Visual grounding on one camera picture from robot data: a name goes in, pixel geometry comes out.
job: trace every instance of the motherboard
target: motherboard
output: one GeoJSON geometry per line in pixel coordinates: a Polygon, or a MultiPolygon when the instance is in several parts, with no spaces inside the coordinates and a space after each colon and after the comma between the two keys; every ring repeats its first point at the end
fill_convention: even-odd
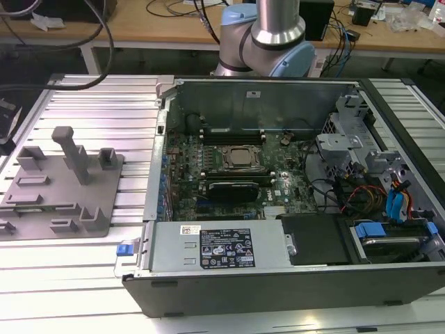
{"type": "Polygon", "coordinates": [[[275,219],[315,212],[302,171],[307,142],[291,141],[291,134],[283,132],[259,136],[258,141],[242,140],[249,145],[228,145],[232,142],[171,132],[166,153],[173,221],[275,219]]]}

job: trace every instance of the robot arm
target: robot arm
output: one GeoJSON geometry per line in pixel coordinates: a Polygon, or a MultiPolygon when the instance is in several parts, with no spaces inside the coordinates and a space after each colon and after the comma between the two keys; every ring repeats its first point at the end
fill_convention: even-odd
{"type": "Polygon", "coordinates": [[[263,77],[301,77],[314,59],[305,41],[300,0],[257,0],[227,7],[222,14],[218,76],[256,72],[263,77]]]}

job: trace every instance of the blue latch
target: blue latch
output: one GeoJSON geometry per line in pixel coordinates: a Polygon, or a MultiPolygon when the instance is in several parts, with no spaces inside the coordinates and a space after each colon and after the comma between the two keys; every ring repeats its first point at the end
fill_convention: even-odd
{"type": "Polygon", "coordinates": [[[133,254],[134,254],[134,245],[129,245],[129,244],[118,245],[118,249],[116,250],[117,256],[133,256],[133,254]]]}
{"type": "Polygon", "coordinates": [[[388,191],[387,197],[387,216],[394,219],[397,223],[403,223],[401,219],[401,210],[403,206],[403,194],[395,192],[393,189],[388,191]]]}
{"type": "Polygon", "coordinates": [[[439,233],[439,230],[437,229],[436,225],[432,221],[428,221],[426,223],[426,227],[430,231],[431,235],[439,233]]]}
{"type": "Polygon", "coordinates": [[[366,237],[386,237],[387,235],[383,229],[382,223],[376,221],[360,223],[355,226],[355,231],[359,239],[366,237]]]}

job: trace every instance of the power supply label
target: power supply label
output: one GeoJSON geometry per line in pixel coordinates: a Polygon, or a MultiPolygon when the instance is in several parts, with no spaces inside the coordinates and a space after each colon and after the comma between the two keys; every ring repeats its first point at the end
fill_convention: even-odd
{"type": "Polygon", "coordinates": [[[200,251],[203,269],[255,267],[250,228],[201,230],[200,251]]]}

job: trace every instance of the circuit board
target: circuit board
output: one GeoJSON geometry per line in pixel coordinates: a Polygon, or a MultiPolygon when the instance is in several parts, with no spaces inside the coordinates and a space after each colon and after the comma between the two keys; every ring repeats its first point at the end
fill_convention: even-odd
{"type": "Polygon", "coordinates": [[[203,145],[197,136],[169,135],[167,154],[174,221],[275,219],[278,214],[315,212],[317,206],[301,170],[303,142],[282,145],[283,133],[266,133],[259,146],[236,146],[258,152],[258,161],[273,171],[271,186],[261,186],[252,202],[214,202],[202,195],[202,171],[209,161],[223,165],[223,146],[203,145]]]}

